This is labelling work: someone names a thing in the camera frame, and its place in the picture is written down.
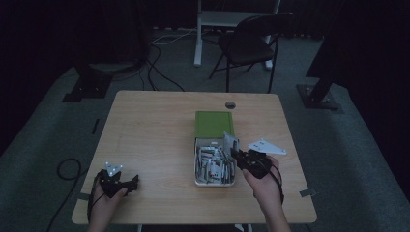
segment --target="desk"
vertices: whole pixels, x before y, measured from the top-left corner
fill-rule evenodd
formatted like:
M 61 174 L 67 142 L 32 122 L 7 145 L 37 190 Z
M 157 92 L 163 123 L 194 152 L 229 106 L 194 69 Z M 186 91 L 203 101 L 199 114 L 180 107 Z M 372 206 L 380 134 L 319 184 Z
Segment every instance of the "desk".
M 226 102 L 236 108 L 227 109 Z M 314 222 L 316 213 L 278 96 L 236 93 L 121 91 L 117 94 L 81 192 L 90 193 L 106 161 L 123 164 L 121 180 L 139 175 L 113 219 L 121 224 L 265 223 L 240 170 L 229 188 L 194 182 L 195 111 L 231 111 L 241 149 L 264 138 L 287 150 L 280 162 L 289 222 Z M 77 200 L 73 222 L 87 223 L 87 201 Z
M 273 13 L 278 12 L 278 7 L 280 0 L 275 1 L 273 8 Z M 225 26 L 225 27 L 236 27 L 240 21 L 243 19 L 254 16 L 254 15 L 270 15 L 262 13 L 245 13 L 245 12 L 213 12 L 213 11 L 202 11 L 202 0 L 198 0 L 198 15 L 197 15 L 197 36 L 196 36 L 196 47 L 195 47 L 195 57 L 193 64 L 197 67 L 201 65 L 202 57 L 202 26 Z M 272 68 L 272 61 L 265 62 L 266 68 Z

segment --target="hand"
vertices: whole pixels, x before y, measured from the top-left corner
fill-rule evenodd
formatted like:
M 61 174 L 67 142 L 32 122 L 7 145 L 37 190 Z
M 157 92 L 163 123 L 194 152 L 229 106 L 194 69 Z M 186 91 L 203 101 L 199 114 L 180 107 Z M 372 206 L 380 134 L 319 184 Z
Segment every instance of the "hand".
M 270 156 L 267 156 L 267 158 L 270 159 L 272 165 L 276 167 L 271 167 L 271 172 L 274 173 L 278 180 L 280 180 L 277 171 L 277 169 L 279 169 L 278 160 Z M 266 175 L 262 179 L 257 179 L 246 169 L 243 170 L 243 173 L 248 184 L 253 189 L 253 195 L 256 197 L 261 210 L 265 215 L 277 207 L 281 207 L 279 188 L 271 175 Z
M 271 172 L 280 180 L 278 173 L 279 162 L 277 159 L 268 156 L 272 162 Z M 286 216 L 281 205 L 279 186 L 271 175 L 266 175 L 262 179 L 255 178 L 246 169 L 242 170 L 250 187 L 253 189 L 253 195 L 259 202 L 260 209 L 265 215 L 266 225 L 270 232 L 290 231 Z
M 100 185 L 100 180 L 96 182 L 96 189 L 93 197 L 95 202 L 90 216 L 89 232 L 102 232 L 111 222 L 115 210 L 121 199 L 127 193 L 127 189 L 119 190 L 112 198 L 104 194 L 103 188 Z

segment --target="floor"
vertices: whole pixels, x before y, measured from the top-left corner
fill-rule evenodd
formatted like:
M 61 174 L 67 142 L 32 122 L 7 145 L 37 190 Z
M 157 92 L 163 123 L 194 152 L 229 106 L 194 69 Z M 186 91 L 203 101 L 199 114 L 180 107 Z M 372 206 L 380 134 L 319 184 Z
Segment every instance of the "floor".
M 184 35 L 186 31 L 157 31 L 163 35 Z M 186 35 L 169 43 L 157 41 L 161 56 L 155 66 L 186 91 L 224 92 L 224 73 L 208 79 L 220 51 L 217 37 L 204 35 L 202 65 L 193 66 L 195 36 Z M 306 78 L 309 65 L 321 41 L 309 38 L 280 38 L 273 93 L 279 95 L 291 130 L 307 184 L 317 194 L 312 197 L 318 215 L 315 223 L 291 224 L 293 231 L 409 231 L 410 206 L 384 161 L 371 133 L 351 102 L 346 89 L 332 86 L 331 94 L 340 110 L 307 109 L 297 84 L 314 85 Z M 150 61 L 159 52 L 151 49 Z M 105 72 L 131 65 L 96 64 Z M 114 76 L 104 99 L 62 102 L 78 75 L 68 70 L 56 80 L 30 120 L 0 158 L 0 231 L 45 231 L 53 215 L 68 196 L 50 231 L 85 231 L 85 225 L 71 221 L 84 175 L 70 193 L 73 181 L 57 175 L 62 160 L 76 158 L 86 171 L 99 142 L 103 125 L 115 94 L 120 90 L 151 91 L 148 69 Z M 181 91 L 154 70 L 151 79 L 160 91 Z M 250 72 L 232 71 L 231 92 L 264 93 L 269 71 L 255 65 Z M 61 174 L 74 176 L 73 162 L 61 167 Z M 107 231 L 136 231 L 135 225 L 111 225 Z M 214 231 L 224 231 L 216 227 Z M 181 231 L 159 226 L 152 231 Z M 254 225 L 253 231 L 265 231 Z

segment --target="chair leg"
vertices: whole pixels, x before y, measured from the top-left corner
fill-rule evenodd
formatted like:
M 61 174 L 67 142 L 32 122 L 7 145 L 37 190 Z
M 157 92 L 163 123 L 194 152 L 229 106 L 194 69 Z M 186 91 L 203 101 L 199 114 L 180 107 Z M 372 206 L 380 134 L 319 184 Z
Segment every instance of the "chair leg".
M 272 82 L 274 81 L 275 66 L 277 65 L 277 57 L 278 57 L 278 42 L 275 43 L 275 51 L 274 51 L 274 58 L 272 59 L 271 79 L 269 80 L 268 94 L 270 94 L 272 90 Z
M 249 71 L 252 67 L 253 67 L 254 63 L 249 65 L 249 67 L 247 68 L 247 71 Z
M 212 70 L 211 75 L 209 75 L 209 79 L 211 79 L 212 76 L 214 75 L 214 73 L 217 70 L 218 65 L 220 64 L 220 61 L 222 60 L 222 58 L 223 58 L 223 54 L 220 56 L 219 60 L 217 61 L 217 64 L 214 66 L 214 69 Z
M 272 82 L 274 81 L 274 73 L 275 73 L 275 64 L 273 63 L 272 69 L 271 69 L 271 79 L 269 80 L 268 94 L 270 94 L 272 90 Z
M 226 93 L 229 93 L 229 59 L 226 57 Z

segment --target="cable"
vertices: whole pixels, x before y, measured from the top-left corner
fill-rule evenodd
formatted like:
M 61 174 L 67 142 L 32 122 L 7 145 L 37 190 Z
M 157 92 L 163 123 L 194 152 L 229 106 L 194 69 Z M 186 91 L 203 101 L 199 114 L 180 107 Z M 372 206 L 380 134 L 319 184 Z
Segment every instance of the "cable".
M 207 43 L 207 44 L 218 45 L 218 42 L 211 41 L 211 40 L 208 40 L 208 39 L 202 38 L 202 41 Z
M 161 36 L 161 37 L 159 37 L 159 38 L 153 40 L 153 41 L 151 42 L 151 44 L 154 44 L 154 45 L 168 45 L 168 44 L 172 44 L 172 43 L 174 43 L 174 42 L 180 40 L 181 38 L 184 38 L 185 36 L 188 36 L 188 35 L 189 35 L 192 31 L 194 31 L 195 29 L 196 29 L 196 27 L 190 29 L 189 32 L 187 32 L 186 34 L 183 34 L 183 35 L 167 35 L 167 36 Z M 167 42 L 167 43 L 157 43 L 157 41 L 162 40 L 162 39 L 164 39 L 164 38 L 174 38 L 174 37 L 177 37 L 177 38 L 174 39 L 174 40 L 172 40 L 171 42 Z
M 141 75 L 141 72 L 142 72 L 142 70 L 144 69 L 144 67 L 145 67 L 145 65 L 146 65 L 146 63 L 144 62 L 144 63 L 142 63 L 142 65 L 141 65 L 141 67 L 140 67 L 140 69 L 138 70 L 138 72 L 136 72 L 136 73 L 133 73 L 133 74 L 131 74 L 130 76 L 127 76 L 127 77 L 125 77 L 125 78 L 113 78 L 112 79 L 112 81 L 124 81 L 124 80 L 127 80 L 127 79 L 130 79 L 130 78 L 133 78 L 133 77 L 135 77 L 135 76 L 137 76 L 138 74 L 139 75 Z
M 100 178 L 100 173 L 101 173 L 101 172 L 99 172 L 99 173 L 97 174 L 97 176 L 94 177 L 93 186 L 91 187 L 91 193 L 90 193 L 90 195 L 88 196 L 88 203 L 87 203 L 87 219 L 88 219 L 88 222 L 90 222 L 91 211 L 93 210 L 93 206 L 94 206 L 93 200 L 94 200 L 94 195 L 95 195 L 95 193 L 96 193 L 96 183 L 97 183 L 97 181 L 98 181 L 99 178 Z
M 134 61 L 132 66 L 129 67 L 125 67 L 123 69 L 120 70 L 116 70 L 116 71 L 101 71 L 101 70 L 97 70 L 95 69 L 97 72 L 101 72 L 101 73 L 107 73 L 107 74 L 112 74 L 112 75 L 116 75 L 116 74 L 122 74 L 122 73 L 133 73 L 135 71 L 139 71 L 141 70 L 141 68 L 144 66 L 145 64 L 145 60 L 141 59 L 138 61 Z
M 312 232 L 310 227 L 307 224 L 305 224 L 305 226 L 306 226 L 308 232 Z
M 60 168 L 61 166 L 67 162 L 67 161 L 75 161 L 78 165 L 78 169 L 77 169 L 77 173 L 75 176 L 73 177 L 64 177 L 63 175 L 61 175 L 60 173 Z M 63 203 L 60 205 L 60 207 L 58 208 L 58 210 L 55 212 L 54 216 L 52 217 L 50 223 L 48 224 L 47 227 L 47 232 L 50 230 L 52 223 L 54 222 L 54 220 L 57 218 L 57 215 L 60 213 L 61 209 L 64 207 L 64 205 L 66 204 L 67 200 L 69 199 L 69 197 L 72 195 L 73 190 L 76 186 L 76 184 L 78 183 L 79 178 L 84 175 L 85 173 L 87 173 L 88 168 L 86 170 L 84 170 L 83 172 L 81 172 L 81 163 L 78 161 L 78 159 L 74 159 L 74 158 L 69 158 L 69 159 L 64 159 L 63 161 L 61 161 L 58 166 L 57 166 L 57 175 L 59 178 L 65 180 L 65 181 L 72 181 L 74 180 L 72 189 L 69 191 L 69 194 L 67 194 L 66 198 L 64 199 Z
M 91 207 L 93 207 L 97 203 L 97 201 L 99 201 L 103 196 L 105 196 L 105 193 L 103 193 L 101 196 L 99 196 L 99 198 L 97 198 L 97 200 L 94 201 L 94 203 Z
M 280 177 L 280 181 L 279 181 L 278 178 L 275 176 L 275 174 L 272 173 L 271 170 L 269 170 L 260 160 L 258 160 L 258 159 L 253 159 L 253 160 L 259 162 L 259 164 L 260 164 L 266 171 L 268 171 L 269 175 L 271 175 L 272 178 L 274 178 L 274 181 L 275 181 L 275 183 L 277 183 L 278 188 L 279 188 L 280 201 L 281 201 L 281 203 L 283 204 L 284 195 L 283 195 L 283 189 L 282 189 L 282 187 L 281 187 L 282 179 L 281 179 L 281 175 L 280 175 L 279 169 L 278 169 L 277 167 L 275 167 L 274 165 L 272 165 L 272 166 L 277 170 L 277 172 L 278 172 L 278 174 L 279 174 L 279 177 Z
M 151 79 L 151 70 L 154 69 L 155 71 L 157 71 L 158 74 L 160 74 L 163 78 L 165 78 L 166 80 L 168 80 L 169 82 L 172 82 L 173 84 L 175 84 L 176 86 L 178 86 L 178 88 L 180 88 L 183 92 L 185 92 L 184 88 L 179 85 L 177 82 L 175 82 L 174 80 L 170 79 L 169 77 L 165 76 L 164 74 L 162 74 L 162 72 L 160 72 L 157 67 L 155 67 L 155 64 L 157 63 L 157 61 L 160 59 L 161 56 L 161 49 L 153 44 L 151 44 L 152 47 L 154 47 L 157 51 L 158 51 L 158 56 L 155 59 L 155 61 L 153 63 L 151 63 L 148 59 L 147 59 L 147 63 L 150 65 L 150 68 L 148 69 L 148 81 L 150 82 L 152 88 L 154 91 L 159 91 L 159 89 L 157 88 L 157 86 L 155 86 L 153 80 Z
M 144 79 L 142 78 L 142 76 L 141 76 L 141 73 L 142 72 L 139 72 L 139 79 L 141 79 L 141 82 L 142 82 L 142 91 L 145 91 L 145 82 L 144 82 Z

